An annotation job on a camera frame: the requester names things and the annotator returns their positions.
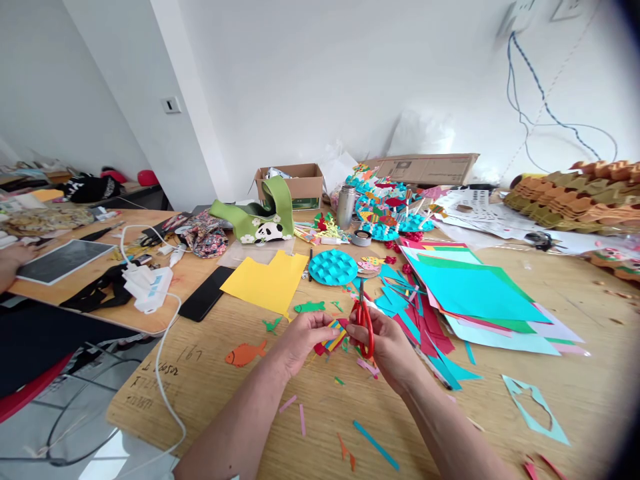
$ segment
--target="cardboard box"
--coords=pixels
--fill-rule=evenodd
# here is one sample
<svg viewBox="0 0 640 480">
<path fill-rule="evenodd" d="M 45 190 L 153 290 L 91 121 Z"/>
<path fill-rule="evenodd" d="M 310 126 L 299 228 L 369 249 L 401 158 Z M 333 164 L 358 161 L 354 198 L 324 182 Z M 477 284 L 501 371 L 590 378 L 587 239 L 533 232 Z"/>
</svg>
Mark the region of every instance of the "cardboard box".
<svg viewBox="0 0 640 480">
<path fill-rule="evenodd" d="M 390 176 L 392 181 L 426 183 L 428 185 L 465 185 L 478 153 L 446 155 L 399 155 L 378 159 L 378 178 Z"/>
<path fill-rule="evenodd" d="M 284 173 L 296 177 L 285 179 L 291 192 L 294 210 L 317 210 L 322 205 L 322 171 L 316 163 L 301 163 L 298 165 L 284 165 L 275 167 Z M 258 188 L 258 198 L 264 204 L 265 194 L 262 183 L 269 167 L 260 168 L 255 172 L 255 184 Z"/>
</svg>

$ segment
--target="metal water bottle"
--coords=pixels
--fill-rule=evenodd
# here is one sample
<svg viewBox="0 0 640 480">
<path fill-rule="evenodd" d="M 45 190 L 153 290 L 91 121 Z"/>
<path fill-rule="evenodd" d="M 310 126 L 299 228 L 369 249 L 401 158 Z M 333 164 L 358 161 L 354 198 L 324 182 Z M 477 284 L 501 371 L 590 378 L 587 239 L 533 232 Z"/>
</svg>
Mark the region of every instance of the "metal water bottle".
<svg viewBox="0 0 640 480">
<path fill-rule="evenodd" d="M 343 185 L 338 196 L 338 208 L 336 217 L 338 227 L 342 230 L 348 230 L 351 226 L 351 216 L 355 206 L 355 187 L 353 185 Z"/>
</svg>

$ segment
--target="black phone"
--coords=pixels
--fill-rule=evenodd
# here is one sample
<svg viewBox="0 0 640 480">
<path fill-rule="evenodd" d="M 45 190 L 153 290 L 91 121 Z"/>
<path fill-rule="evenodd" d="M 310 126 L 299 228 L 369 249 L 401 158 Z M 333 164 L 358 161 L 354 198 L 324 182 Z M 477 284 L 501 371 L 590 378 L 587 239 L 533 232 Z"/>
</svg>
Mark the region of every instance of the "black phone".
<svg viewBox="0 0 640 480">
<path fill-rule="evenodd" d="M 201 322 L 222 296 L 220 287 L 232 273 L 233 269 L 228 267 L 216 268 L 182 304 L 178 313 L 189 320 Z"/>
</svg>

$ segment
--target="panda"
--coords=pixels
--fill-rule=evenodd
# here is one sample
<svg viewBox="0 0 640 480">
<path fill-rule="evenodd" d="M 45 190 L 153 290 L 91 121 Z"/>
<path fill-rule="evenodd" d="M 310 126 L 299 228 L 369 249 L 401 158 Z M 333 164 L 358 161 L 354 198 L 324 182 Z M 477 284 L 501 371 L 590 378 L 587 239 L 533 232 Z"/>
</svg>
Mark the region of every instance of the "panda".
<svg viewBox="0 0 640 480">
<path fill-rule="evenodd" d="M 282 240 L 282 225 L 275 222 L 260 224 L 255 232 L 255 243 Z"/>
</svg>

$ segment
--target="tape roll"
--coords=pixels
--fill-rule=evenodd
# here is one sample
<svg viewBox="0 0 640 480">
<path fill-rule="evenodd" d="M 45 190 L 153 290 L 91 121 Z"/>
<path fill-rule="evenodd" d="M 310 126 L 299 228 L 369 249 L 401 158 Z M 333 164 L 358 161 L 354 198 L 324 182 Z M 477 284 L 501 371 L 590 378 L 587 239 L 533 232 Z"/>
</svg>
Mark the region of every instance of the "tape roll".
<svg viewBox="0 0 640 480">
<path fill-rule="evenodd" d="M 351 236 L 351 243 L 357 247 L 368 247 L 371 244 L 371 234 L 366 230 L 356 230 Z"/>
</svg>

